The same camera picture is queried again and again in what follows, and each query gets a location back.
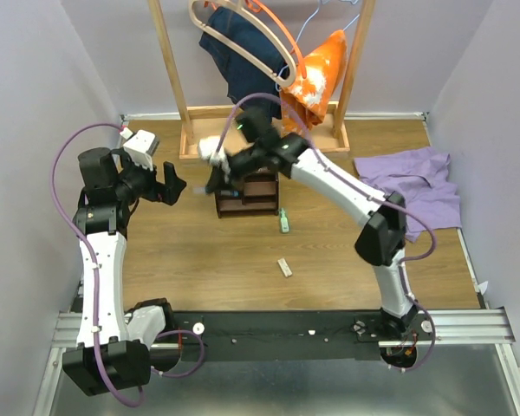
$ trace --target orange hanger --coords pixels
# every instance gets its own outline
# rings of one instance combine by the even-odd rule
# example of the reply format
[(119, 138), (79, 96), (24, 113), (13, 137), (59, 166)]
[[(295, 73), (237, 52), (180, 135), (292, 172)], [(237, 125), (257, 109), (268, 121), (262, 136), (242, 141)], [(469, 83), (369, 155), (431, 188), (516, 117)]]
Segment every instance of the orange hanger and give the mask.
[[(281, 31), (285, 34), (285, 37), (287, 37), (287, 39), (291, 43), (291, 46), (293, 47), (293, 49), (291, 50), (290, 53), (296, 54), (296, 58), (298, 60), (298, 67), (301, 71), (301, 76), (302, 76), (302, 78), (306, 79), (306, 65), (304, 64), (304, 58), (302, 57), (302, 52), (301, 52), (300, 48), (298, 47), (298, 45), (296, 44), (295, 38), (290, 34), (290, 32), (285, 27), (285, 25), (282, 23), (282, 21), (279, 20), (279, 18), (274, 14), (274, 12), (271, 11), (268, 8), (268, 6), (263, 4), (260, 0), (244, 0), (244, 2), (246, 3), (247, 7), (254, 13), (259, 13), (262, 10), (265, 11), (266, 14), (277, 24), (279, 29), (281, 29)], [(208, 4), (210, 4), (213, 7), (213, 9), (215, 9), (215, 10), (218, 8), (218, 5), (215, 4), (214, 2), (205, 2), (205, 7), (208, 7)]]

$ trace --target gray floor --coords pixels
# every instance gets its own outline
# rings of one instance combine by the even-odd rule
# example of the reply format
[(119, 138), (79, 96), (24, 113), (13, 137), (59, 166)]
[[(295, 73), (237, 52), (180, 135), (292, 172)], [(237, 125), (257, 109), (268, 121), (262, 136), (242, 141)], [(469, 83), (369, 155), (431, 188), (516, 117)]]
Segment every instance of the gray floor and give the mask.
[[(516, 414), (493, 346), (436, 347), (408, 374), (383, 362), (206, 362), (185, 380), (153, 377), (141, 409), (89, 398), (62, 376), (58, 416), (455, 416)], [(136, 391), (125, 391), (136, 398)]]

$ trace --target white wall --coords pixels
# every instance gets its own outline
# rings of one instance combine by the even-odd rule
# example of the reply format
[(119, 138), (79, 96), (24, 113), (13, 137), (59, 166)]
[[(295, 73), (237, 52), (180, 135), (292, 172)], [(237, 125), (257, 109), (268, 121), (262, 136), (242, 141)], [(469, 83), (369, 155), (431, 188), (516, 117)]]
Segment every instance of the white wall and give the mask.
[(429, 121), (452, 154), (478, 280), (507, 308), (520, 363), (520, 0), (495, 0)]
[[(122, 113), (177, 111), (145, 1), (62, 3)], [(294, 35), (317, 5), (316, 0), (264, 3)], [(490, 4), (491, 0), (377, 2), (349, 110), (429, 110)], [(202, 32), (189, 20), (186, 5), (186, 0), (163, 2), (187, 105), (230, 104), (227, 84), (198, 46)], [(360, 4), (352, 8), (337, 0), (324, 6), (301, 39), (302, 51), (308, 53), (343, 28), (359, 9)], [(353, 35), (351, 27), (350, 42)]]
[[(58, 310), (75, 293), (77, 243), (51, 203), (48, 175), (77, 127), (115, 121), (81, 39), (60, 3), (0, 1), (0, 415), (32, 414)], [(113, 136), (85, 136), (59, 171), (69, 212), (76, 154)]]

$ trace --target wooden table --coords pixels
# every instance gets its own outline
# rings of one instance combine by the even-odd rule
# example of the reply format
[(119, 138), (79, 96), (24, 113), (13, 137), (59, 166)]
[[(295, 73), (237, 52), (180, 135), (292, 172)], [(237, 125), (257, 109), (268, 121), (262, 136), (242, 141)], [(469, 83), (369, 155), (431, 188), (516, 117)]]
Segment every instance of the wooden table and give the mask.
[[(376, 309), (380, 292), (369, 264), (354, 250), (359, 234), (351, 218), (309, 188), (281, 178), (281, 206), (291, 233), (277, 217), (218, 219), (213, 198), (193, 193), (210, 168), (178, 160), (180, 121), (132, 121), (133, 130), (156, 133), (155, 163), (169, 160), (187, 189), (173, 206), (143, 201), (129, 225), (124, 299), (165, 297), (175, 309)], [(347, 121), (354, 156), (374, 156), (428, 146), (419, 120)], [(338, 164), (353, 172), (351, 159)], [(457, 230), (438, 230), (438, 248), (410, 263), (414, 294), (431, 309), (478, 308)], [(424, 233), (407, 255), (425, 251)], [(284, 278), (277, 259), (294, 275)]]

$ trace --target orange tie-dye shirt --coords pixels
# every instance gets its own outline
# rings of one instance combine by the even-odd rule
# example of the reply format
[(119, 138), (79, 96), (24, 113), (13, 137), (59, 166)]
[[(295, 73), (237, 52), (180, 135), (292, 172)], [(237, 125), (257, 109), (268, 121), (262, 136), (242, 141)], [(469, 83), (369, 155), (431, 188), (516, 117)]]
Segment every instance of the orange tie-dye shirt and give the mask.
[[(289, 104), (308, 129), (323, 123), (328, 103), (339, 85), (347, 63), (347, 37), (343, 30), (334, 32), (320, 47), (304, 58), (306, 78), (296, 76), (295, 82), (282, 88), (282, 101)], [(281, 108), (283, 133), (302, 133), (302, 129)]]

